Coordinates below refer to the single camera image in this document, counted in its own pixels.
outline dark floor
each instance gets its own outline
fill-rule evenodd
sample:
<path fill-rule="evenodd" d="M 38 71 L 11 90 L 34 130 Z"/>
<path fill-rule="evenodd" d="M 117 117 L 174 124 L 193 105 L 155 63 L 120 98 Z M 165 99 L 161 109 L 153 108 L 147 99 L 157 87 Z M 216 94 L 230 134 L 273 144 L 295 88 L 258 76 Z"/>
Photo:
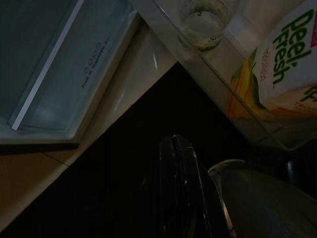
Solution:
<path fill-rule="evenodd" d="M 207 168 L 250 150 L 176 64 L 0 237 L 137 237 L 140 185 L 159 143 L 173 134 L 189 140 Z"/>

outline crisper drawer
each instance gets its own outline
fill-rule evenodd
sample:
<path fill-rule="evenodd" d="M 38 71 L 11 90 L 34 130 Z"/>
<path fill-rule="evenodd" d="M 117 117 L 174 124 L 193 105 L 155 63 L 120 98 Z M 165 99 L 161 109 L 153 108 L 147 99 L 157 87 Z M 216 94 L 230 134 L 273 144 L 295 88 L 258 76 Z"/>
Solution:
<path fill-rule="evenodd" d="M 71 141 L 89 122 L 138 15 L 128 0 L 0 2 L 0 142 Z"/>
<path fill-rule="evenodd" d="M 232 76 L 245 59 L 278 22 L 304 0 L 130 1 L 195 81 L 251 143 L 293 150 L 316 137 L 316 117 L 265 120 L 255 114 L 231 86 Z M 226 15 L 229 10 L 224 7 L 229 5 L 232 12 L 235 11 L 230 17 Z M 221 24 L 224 31 L 219 33 Z M 246 116 L 231 118 L 229 105 L 236 105 Z"/>

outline black floor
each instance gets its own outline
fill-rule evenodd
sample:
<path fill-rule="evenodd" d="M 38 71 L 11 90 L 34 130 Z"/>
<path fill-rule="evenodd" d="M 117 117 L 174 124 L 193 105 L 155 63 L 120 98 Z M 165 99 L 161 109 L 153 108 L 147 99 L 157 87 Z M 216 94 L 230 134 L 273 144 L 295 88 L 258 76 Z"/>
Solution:
<path fill-rule="evenodd" d="M 189 140 L 207 168 L 250 150 L 176 64 L 0 237 L 137 237 L 140 185 L 159 143 L 173 134 Z"/>

